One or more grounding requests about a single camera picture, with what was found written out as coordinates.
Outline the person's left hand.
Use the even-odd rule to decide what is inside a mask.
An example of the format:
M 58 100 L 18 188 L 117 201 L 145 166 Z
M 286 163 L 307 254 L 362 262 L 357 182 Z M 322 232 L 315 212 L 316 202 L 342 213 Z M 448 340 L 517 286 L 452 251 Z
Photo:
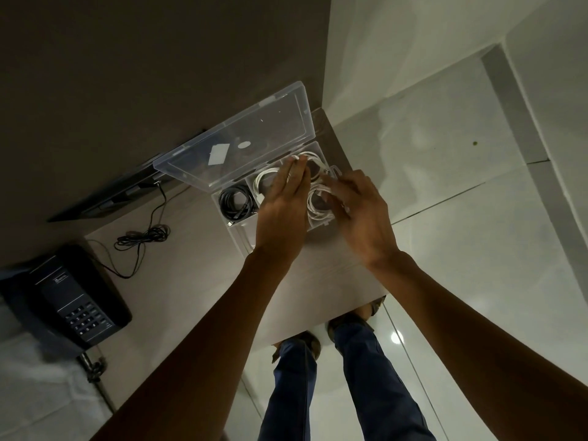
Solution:
M 308 227 L 307 196 L 278 198 L 276 173 L 261 204 L 256 228 L 254 253 L 266 265 L 289 269 L 301 252 Z

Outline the person's right hand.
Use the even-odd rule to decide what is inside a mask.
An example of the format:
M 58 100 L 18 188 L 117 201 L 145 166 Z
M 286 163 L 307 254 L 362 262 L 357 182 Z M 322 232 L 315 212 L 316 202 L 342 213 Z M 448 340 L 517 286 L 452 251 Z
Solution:
M 364 266 L 372 272 L 387 270 L 401 252 L 393 232 L 388 205 L 364 172 L 358 184 L 363 201 L 354 218 L 336 217 L 332 204 L 326 198 L 330 192 L 324 194 L 324 199 L 328 202 L 342 235 Z

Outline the person's left forearm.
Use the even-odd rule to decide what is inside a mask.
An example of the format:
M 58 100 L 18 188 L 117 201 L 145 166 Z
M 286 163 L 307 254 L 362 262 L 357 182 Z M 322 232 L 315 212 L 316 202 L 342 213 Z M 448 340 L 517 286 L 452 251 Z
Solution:
M 224 295 L 91 441 L 220 441 L 262 316 L 296 257 L 257 247 Z

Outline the person's right forearm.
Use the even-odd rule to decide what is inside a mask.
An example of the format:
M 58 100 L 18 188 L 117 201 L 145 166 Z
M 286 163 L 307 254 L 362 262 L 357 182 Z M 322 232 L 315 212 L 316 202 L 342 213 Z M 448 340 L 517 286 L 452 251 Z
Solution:
M 588 441 L 588 386 L 472 309 L 405 252 L 361 258 L 498 441 Z

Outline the clear plastic organizer box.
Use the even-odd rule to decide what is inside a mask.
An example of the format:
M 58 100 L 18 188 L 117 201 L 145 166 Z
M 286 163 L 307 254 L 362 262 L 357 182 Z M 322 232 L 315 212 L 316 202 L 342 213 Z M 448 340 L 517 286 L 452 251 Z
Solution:
M 158 171 L 211 194 L 224 226 L 245 257 L 255 245 L 259 208 L 276 173 L 289 157 L 305 155 L 311 171 L 307 197 L 309 230 L 333 215 L 320 194 L 320 174 L 335 178 L 342 166 L 316 137 L 306 89 L 296 81 L 202 132 L 154 161 Z

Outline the person's right brown shoe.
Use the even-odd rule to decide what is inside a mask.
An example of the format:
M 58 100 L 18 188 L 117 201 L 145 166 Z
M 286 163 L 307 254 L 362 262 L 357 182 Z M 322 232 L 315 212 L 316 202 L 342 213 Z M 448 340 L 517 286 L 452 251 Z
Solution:
M 386 296 L 379 297 L 378 299 L 358 307 L 353 311 L 349 311 L 343 315 L 329 320 L 326 324 L 326 331 L 329 339 L 332 342 L 335 342 L 334 335 L 336 329 L 339 326 L 347 323 L 358 323 L 364 327 L 367 327 L 373 332 L 373 328 L 370 326 L 370 324 L 368 324 L 368 320 L 378 312 L 381 305 L 385 301 L 385 298 Z

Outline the person's brown shoe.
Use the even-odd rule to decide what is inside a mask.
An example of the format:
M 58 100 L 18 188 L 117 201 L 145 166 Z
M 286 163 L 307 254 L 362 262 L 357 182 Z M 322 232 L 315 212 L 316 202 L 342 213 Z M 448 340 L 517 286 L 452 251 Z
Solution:
M 313 359 L 318 360 L 321 353 L 320 341 L 312 332 L 307 330 L 274 344 L 275 352 L 272 356 L 272 363 L 275 363 L 280 358 L 281 346 L 287 341 L 301 341 L 310 350 Z
M 378 299 L 358 307 L 353 311 L 349 311 L 343 315 L 329 320 L 326 324 L 326 331 L 329 339 L 332 342 L 335 342 L 334 335 L 336 329 L 339 326 L 347 323 L 358 323 L 364 327 L 367 327 L 373 332 L 373 328 L 370 326 L 370 324 L 368 324 L 368 320 L 378 312 L 381 305 L 385 301 L 385 298 L 386 296 L 379 297 Z

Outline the person's left brown shoe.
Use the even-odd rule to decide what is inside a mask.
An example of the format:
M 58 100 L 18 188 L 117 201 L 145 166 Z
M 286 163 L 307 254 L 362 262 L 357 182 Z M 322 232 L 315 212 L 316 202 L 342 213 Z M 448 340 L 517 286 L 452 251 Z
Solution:
M 272 363 L 275 363 L 280 358 L 281 346 L 287 341 L 301 341 L 310 350 L 313 359 L 318 360 L 321 353 L 320 341 L 312 332 L 307 330 L 274 344 L 275 352 L 272 356 Z

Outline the flat black device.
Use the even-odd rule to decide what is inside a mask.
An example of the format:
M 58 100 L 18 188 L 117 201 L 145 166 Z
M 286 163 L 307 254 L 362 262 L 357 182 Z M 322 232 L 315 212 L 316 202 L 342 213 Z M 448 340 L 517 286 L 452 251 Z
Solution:
M 136 166 L 122 176 L 107 183 L 87 197 L 54 214 L 48 223 L 78 221 L 107 217 L 122 207 L 143 198 L 148 193 L 157 191 L 172 178 L 158 171 L 154 161 L 163 154 L 157 154 L 150 160 Z

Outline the person's right leg blue jeans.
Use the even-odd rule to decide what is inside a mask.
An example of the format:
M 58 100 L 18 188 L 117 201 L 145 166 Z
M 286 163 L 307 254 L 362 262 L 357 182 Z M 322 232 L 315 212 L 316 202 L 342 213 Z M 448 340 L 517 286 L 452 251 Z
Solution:
M 347 323 L 334 338 L 364 441 L 436 441 L 374 332 Z

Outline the person's leg blue jeans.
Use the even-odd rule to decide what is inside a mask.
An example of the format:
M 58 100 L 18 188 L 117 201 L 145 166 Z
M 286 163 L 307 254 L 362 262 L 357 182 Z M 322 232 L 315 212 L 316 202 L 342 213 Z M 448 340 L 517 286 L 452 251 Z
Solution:
M 364 441 L 436 441 L 374 332 L 347 323 L 334 338 Z
M 317 378 L 311 343 L 300 338 L 287 339 L 275 357 L 275 387 L 258 441 L 311 441 L 310 406 Z

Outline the person's left leg blue jeans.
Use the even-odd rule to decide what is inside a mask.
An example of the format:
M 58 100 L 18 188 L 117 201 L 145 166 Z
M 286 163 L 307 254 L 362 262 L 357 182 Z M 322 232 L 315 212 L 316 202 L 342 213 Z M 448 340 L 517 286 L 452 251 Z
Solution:
M 311 441 L 310 406 L 317 378 L 311 343 L 300 338 L 287 339 L 275 357 L 275 387 L 258 441 Z

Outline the black desk telephone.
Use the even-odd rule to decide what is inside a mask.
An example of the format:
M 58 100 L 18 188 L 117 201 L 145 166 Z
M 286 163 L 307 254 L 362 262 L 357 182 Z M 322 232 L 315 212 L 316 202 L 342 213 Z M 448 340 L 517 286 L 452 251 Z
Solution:
M 132 320 L 114 283 L 78 244 L 0 269 L 0 296 L 41 347 L 63 359 L 84 354 Z

